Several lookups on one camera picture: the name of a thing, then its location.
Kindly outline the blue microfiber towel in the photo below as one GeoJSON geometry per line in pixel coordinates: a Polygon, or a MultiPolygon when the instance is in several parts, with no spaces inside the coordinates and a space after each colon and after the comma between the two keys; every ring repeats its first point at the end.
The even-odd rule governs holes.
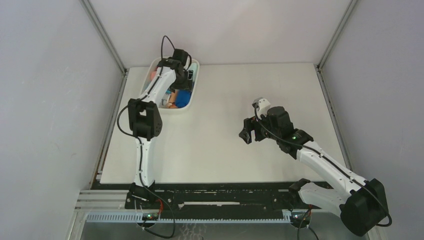
{"type": "Polygon", "coordinates": [[[177,108],[186,107],[191,100],[192,92],[187,90],[179,90],[176,94],[175,106],[177,108]]]}

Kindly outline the orange towel with blue dots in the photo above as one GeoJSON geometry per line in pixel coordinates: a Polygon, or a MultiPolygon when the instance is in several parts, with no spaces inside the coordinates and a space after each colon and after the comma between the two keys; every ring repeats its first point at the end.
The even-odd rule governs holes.
{"type": "Polygon", "coordinates": [[[177,97],[178,97],[177,91],[171,92],[167,105],[166,105],[168,109],[178,109],[178,106],[176,105],[177,97]]]}

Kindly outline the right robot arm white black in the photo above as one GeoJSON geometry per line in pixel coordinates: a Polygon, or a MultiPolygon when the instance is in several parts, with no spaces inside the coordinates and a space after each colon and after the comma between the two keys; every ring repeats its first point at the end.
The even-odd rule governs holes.
{"type": "Polygon", "coordinates": [[[302,178],[289,188],[289,203],[295,208],[316,206],[339,217],[354,235],[362,237],[374,227],[393,224],[384,185],[367,180],[326,153],[311,135],[295,128],[282,106],[272,107],[261,98],[252,103],[254,115],[243,121],[239,137],[246,144],[264,139],[275,141],[279,149],[308,166],[331,188],[302,178]]]}

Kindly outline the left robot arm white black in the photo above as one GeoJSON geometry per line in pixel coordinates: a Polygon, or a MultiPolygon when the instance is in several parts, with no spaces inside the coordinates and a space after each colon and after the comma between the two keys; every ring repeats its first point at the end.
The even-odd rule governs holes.
{"type": "Polygon", "coordinates": [[[168,90],[192,90],[193,82],[189,79],[188,71],[191,63],[190,54],[176,48],[172,56],[161,58],[157,63],[155,75],[144,92],[128,101],[129,128],[138,141],[135,176],[130,192],[145,209],[153,207],[158,199],[152,189],[155,183],[152,147],[163,128],[158,105],[168,90]]]}

